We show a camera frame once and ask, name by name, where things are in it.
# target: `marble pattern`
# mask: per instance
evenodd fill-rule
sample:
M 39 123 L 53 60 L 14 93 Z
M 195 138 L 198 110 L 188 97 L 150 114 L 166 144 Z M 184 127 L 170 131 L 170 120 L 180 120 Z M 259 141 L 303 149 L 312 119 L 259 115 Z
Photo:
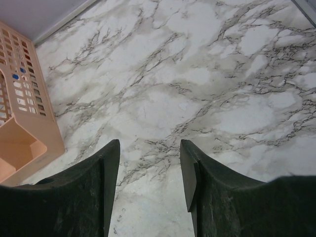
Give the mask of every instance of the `marble pattern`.
M 269 181 L 316 174 L 316 30 L 290 0 L 103 0 L 37 48 L 66 153 L 120 139 L 111 237 L 192 237 L 191 139 Z

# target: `baseboard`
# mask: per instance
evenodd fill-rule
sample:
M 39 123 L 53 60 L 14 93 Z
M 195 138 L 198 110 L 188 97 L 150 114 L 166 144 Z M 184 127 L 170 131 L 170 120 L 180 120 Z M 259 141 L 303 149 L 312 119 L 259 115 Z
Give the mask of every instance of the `baseboard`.
M 50 27 L 47 31 L 45 31 L 43 34 L 41 34 L 39 37 L 37 37 L 35 40 L 33 40 L 33 43 L 35 45 L 39 45 L 43 43 L 49 36 L 51 36 L 53 33 L 55 33 L 57 30 L 62 28 L 65 24 L 67 24 L 69 21 L 74 19 L 76 16 L 78 16 L 80 13 L 85 11 L 87 8 L 92 6 L 94 3 L 96 3 L 99 0 L 87 0 L 85 3 L 81 4 L 79 7 L 77 7 L 75 10 L 70 12 L 67 16 L 65 16 L 63 19 L 61 19 L 59 22 L 57 22 L 55 25 Z

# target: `marble floor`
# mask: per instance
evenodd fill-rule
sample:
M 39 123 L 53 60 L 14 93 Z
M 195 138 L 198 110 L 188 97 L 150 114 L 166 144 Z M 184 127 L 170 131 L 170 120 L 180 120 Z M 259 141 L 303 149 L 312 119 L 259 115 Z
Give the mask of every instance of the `marble floor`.
M 111 237 L 193 237 L 181 139 L 249 177 L 316 174 L 316 30 L 290 0 L 102 0 L 37 48 L 66 153 L 120 139 Z

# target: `laundry basket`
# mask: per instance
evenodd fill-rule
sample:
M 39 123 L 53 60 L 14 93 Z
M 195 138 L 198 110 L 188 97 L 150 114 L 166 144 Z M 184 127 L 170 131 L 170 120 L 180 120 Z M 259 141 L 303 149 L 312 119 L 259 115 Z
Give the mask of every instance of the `laundry basket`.
M 35 47 L 0 22 L 0 183 L 18 185 L 64 151 Z

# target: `wall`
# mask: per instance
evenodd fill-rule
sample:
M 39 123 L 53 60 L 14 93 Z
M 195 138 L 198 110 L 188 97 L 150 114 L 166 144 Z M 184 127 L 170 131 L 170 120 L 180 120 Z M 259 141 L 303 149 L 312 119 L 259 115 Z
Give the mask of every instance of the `wall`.
M 37 43 L 95 1 L 0 0 L 0 21 Z

